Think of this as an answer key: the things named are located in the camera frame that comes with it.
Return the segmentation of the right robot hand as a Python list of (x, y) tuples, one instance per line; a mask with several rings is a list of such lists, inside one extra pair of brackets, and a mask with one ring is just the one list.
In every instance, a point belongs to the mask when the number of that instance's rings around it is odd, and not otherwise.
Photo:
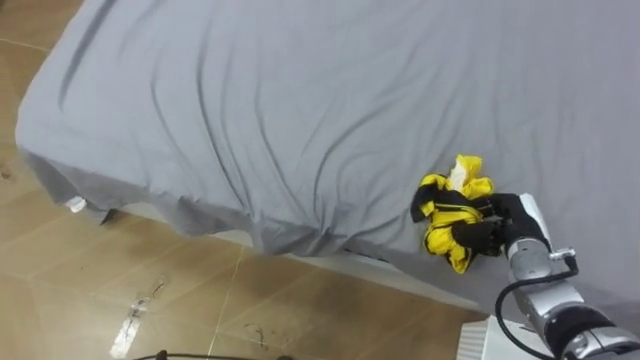
[(471, 201), (479, 210), (479, 222), (456, 221), (451, 226), (453, 240), (474, 254), (497, 257), (517, 240), (532, 238), (540, 241), (548, 251), (551, 246), (542, 226), (530, 215), (521, 196), (497, 193)]

